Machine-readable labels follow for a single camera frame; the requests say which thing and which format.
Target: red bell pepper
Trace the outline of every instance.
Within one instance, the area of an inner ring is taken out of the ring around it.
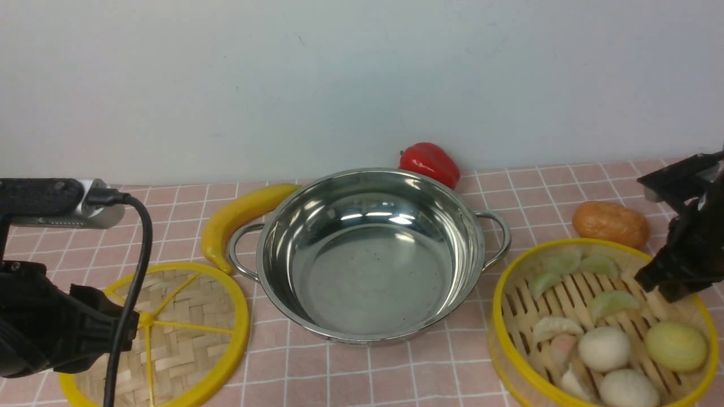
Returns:
[[[453,190],[460,181],[458,165],[433,143],[417,143],[401,151],[398,168],[425,175]]]

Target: yellow banana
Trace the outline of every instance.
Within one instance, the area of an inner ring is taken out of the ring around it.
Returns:
[[[201,234],[201,251],[223,272],[231,274],[234,267],[226,258],[231,235],[249,221],[273,211],[300,185],[275,184],[236,198],[211,215]]]

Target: tiled countertop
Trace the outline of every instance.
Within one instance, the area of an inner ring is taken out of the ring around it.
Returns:
[[[671,213],[666,206],[646,202],[635,179],[667,162],[625,161],[467,174],[457,191],[472,209],[493,210],[506,218],[513,229],[512,249],[505,264],[486,272],[476,291],[444,323],[407,344],[371,350],[329,345],[284,318],[261,288],[235,277],[251,305],[251,341],[237,373],[209,405],[518,406],[495,375],[485,336],[500,272],[536,244],[575,236],[571,215],[586,200],[623,202],[646,214],[653,229],[646,251],[653,253],[665,242]],[[152,261],[206,263],[197,238],[205,219],[235,196],[265,184],[123,189],[145,201],[155,222]],[[487,250],[494,252],[500,237],[489,225],[485,229]],[[240,243],[244,263],[253,263],[255,246],[253,239]],[[49,276],[63,290],[71,283],[102,288],[133,272],[139,247],[138,215],[129,209],[119,226],[104,231],[14,229],[6,258],[46,264]],[[720,332],[724,332],[723,293],[724,285],[719,284],[701,294]],[[720,364],[714,384],[699,406],[721,406],[716,395],[723,392]],[[55,373],[49,372],[0,381],[0,406],[54,407],[67,406],[67,402]]]

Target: steamer basket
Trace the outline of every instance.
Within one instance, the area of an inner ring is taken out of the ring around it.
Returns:
[[[563,283],[546,293],[537,302],[528,289],[532,276],[542,272],[540,257],[560,250],[563,246],[579,246],[584,256],[599,253],[609,256],[620,270],[621,278],[578,273],[563,278]],[[500,277],[492,306],[494,329],[489,332],[492,361],[501,381],[518,402],[525,407],[595,407],[597,405],[574,398],[557,387],[563,372],[552,362],[548,342],[533,345],[533,326],[544,316],[565,316],[578,321],[586,332],[594,327],[620,327],[632,344],[630,365],[645,374],[659,390],[664,407],[693,406],[711,385],[718,364],[718,342],[714,324],[696,295],[677,303],[668,303],[657,292],[645,293],[634,280],[636,272],[649,263],[647,255],[603,240],[567,239],[537,246],[516,259]],[[608,290],[631,293],[641,309],[623,311],[600,319],[594,325],[587,304]],[[649,328],[659,321],[676,320],[692,324],[702,331],[709,343],[709,355],[704,366],[690,374],[675,374],[654,363],[646,352],[644,338]],[[603,375],[587,369],[578,358],[573,366],[580,378],[598,389]]]

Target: black cable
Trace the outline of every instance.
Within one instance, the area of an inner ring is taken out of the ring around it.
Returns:
[[[103,406],[112,407],[116,398],[116,378],[118,372],[118,364],[121,359],[121,346],[123,344],[124,335],[128,330],[128,322],[133,313],[138,294],[143,286],[143,278],[146,276],[148,263],[151,260],[151,245],[153,244],[153,225],[151,224],[151,215],[141,201],[132,197],[128,193],[121,193],[111,188],[94,188],[88,191],[87,202],[91,205],[113,206],[115,204],[125,204],[132,206],[140,217],[143,237],[140,243],[140,258],[136,266],[136,272],[133,275],[126,303],[123,306],[118,326],[113,334],[113,342],[111,343],[111,352],[108,356],[108,368],[106,369],[106,385],[103,394]]]

